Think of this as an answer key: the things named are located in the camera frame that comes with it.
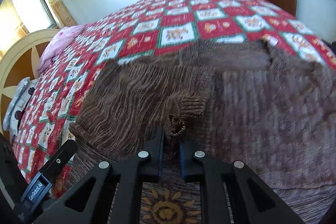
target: ribbed knit fabric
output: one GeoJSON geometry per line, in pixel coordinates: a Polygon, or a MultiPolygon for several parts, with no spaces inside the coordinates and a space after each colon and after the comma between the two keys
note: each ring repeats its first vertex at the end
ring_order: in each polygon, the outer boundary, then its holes
{"type": "MultiPolygon", "coordinates": [[[[170,145],[158,192],[182,191],[200,210],[197,185],[174,173],[177,143],[189,138],[218,159],[243,160],[306,223],[317,223],[336,194],[335,79],[262,41],[198,41],[123,66],[109,62],[69,127],[80,146],[70,185],[101,159],[133,155],[163,124],[170,145]]],[[[151,187],[144,184],[143,196],[151,187]]]]}

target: pink blanket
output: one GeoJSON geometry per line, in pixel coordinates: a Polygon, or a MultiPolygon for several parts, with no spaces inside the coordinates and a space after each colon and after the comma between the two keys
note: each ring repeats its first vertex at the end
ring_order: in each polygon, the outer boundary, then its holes
{"type": "Polygon", "coordinates": [[[37,71],[42,73],[51,65],[53,58],[59,55],[64,49],[69,46],[73,40],[83,31],[87,25],[77,25],[71,27],[64,27],[60,30],[50,41],[45,48],[40,58],[40,64],[37,71]]]}

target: silver screw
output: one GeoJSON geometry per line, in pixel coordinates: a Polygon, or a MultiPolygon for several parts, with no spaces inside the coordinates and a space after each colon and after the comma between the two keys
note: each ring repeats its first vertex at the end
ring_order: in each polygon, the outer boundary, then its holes
{"type": "Polygon", "coordinates": [[[244,167],[244,163],[240,160],[236,160],[235,163],[233,164],[236,168],[241,169],[244,167]]]}
{"type": "Polygon", "coordinates": [[[148,153],[147,151],[140,151],[140,152],[138,153],[138,156],[139,156],[140,158],[147,158],[148,155],[149,155],[149,153],[148,153]]]}
{"type": "Polygon", "coordinates": [[[102,162],[99,163],[98,166],[99,166],[100,169],[106,169],[107,167],[109,167],[109,165],[110,164],[107,161],[102,161],[102,162]]]}
{"type": "Polygon", "coordinates": [[[195,157],[197,158],[204,158],[205,153],[203,151],[196,151],[195,152],[195,157]]]}

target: white pillow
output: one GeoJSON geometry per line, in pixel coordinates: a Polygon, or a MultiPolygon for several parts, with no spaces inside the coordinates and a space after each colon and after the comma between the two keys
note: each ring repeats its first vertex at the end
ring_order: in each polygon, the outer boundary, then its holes
{"type": "Polygon", "coordinates": [[[22,111],[25,110],[27,103],[34,92],[38,81],[39,79],[29,81],[29,84],[26,87],[25,91],[22,93],[22,95],[19,97],[18,101],[16,102],[16,105],[11,113],[10,123],[9,123],[9,135],[10,135],[11,140],[13,139],[14,136],[17,136],[18,119],[22,118],[22,111]]]}
{"type": "Polygon", "coordinates": [[[9,123],[11,120],[11,115],[13,112],[13,109],[17,103],[17,101],[19,100],[19,98],[21,97],[22,93],[26,90],[28,84],[29,84],[29,80],[30,77],[26,77],[23,78],[20,83],[17,85],[16,91],[14,93],[13,99],[10,101],[9,106],[7,108],[5,117],[3,119],[3,123],[2,123],[2,128],[4,131],[9,130],[9,123]]]}

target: headboard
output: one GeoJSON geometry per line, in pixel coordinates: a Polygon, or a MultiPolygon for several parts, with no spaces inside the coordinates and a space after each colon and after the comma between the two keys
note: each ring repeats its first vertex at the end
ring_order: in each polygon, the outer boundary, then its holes
{"type": "Polygon", "coordinates": [[[59,29],[45,29],[30,33],[17,41],[0,61],[0,132],[6,139],[9,132],[3,131],[2,123],[16,86],[25,77],[31,80],[39,77],[36,68],[40,57],[58,32],[59,29]]]}

